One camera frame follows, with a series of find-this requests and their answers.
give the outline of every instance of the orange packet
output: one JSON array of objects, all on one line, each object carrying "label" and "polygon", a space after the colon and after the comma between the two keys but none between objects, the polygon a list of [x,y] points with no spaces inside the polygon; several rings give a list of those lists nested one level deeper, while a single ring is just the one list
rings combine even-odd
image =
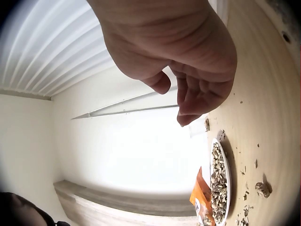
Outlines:
[{"label": "orange packet", "polygon": [[189,201],[194,205],[197,216],[201,217],[202,222],[200,223],[207,226],[215,226],[211,207],[211,189],[202,176],[202,167],[200,167],[197,174]]}]

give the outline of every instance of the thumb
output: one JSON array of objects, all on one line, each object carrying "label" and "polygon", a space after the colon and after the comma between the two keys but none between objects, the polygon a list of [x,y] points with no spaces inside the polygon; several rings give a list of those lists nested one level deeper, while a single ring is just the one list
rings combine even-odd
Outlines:
[{"label": "thumb", "polygon": [[167,93],[171,86],[169,77],[163,71],[160,71],[150,78],[142,79],[141,81],[159,94]]}]

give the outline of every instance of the dark object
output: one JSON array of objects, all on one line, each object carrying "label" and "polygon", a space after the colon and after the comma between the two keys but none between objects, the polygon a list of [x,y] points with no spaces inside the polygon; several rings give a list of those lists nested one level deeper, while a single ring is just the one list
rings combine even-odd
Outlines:
[{"label": "dark object", "polygon": [[65,221],[58,221],[58,222],[56,223],[56,225],[57,225],[57,226],[70,226],[70,224],[68,224],[68,223],[65,222]]}]

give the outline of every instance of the white wall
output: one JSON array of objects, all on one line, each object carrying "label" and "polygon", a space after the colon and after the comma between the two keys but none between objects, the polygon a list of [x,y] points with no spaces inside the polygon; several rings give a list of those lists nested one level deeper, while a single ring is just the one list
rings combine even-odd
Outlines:
[{"label": "white wall", "polygon": [[[166,72],[175,86],[171,71]],[[55,135],[66,179],[113,193],[177,197],[190,195],[201,165],[209,179],[207,135],[190,138],[190,128],[176,121],[176,108],[71,120],[149,92],[152,89],[113,67],[53,97]],[[117,108],[174,104],[176,91]]]},{"label": "white wall", "polygon": [[5,191],[30,200],[55,221],[70,222],[53,187],[63,176],[52,109],[52,101],[0,95],[1,182]]}]

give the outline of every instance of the wooden platform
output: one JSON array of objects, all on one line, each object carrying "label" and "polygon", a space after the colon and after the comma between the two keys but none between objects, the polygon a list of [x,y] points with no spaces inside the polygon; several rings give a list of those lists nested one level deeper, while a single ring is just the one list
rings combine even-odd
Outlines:
[{"label": "wooden platform", "polygon": [[[300,188],[300,74],[281,35],[254,1],[231,1],[228,29],[237,48],[237,72],[228,99],[209,113],[208,133],[211,144],[225,131],[222,145],[233,181],[227,226],[236,225],[245,205],[254,207],[250,225],[283,225]],[[254,189],[264,175],[272,187],[267,199]],[[250,194],[244,201],[246,183]]]}]

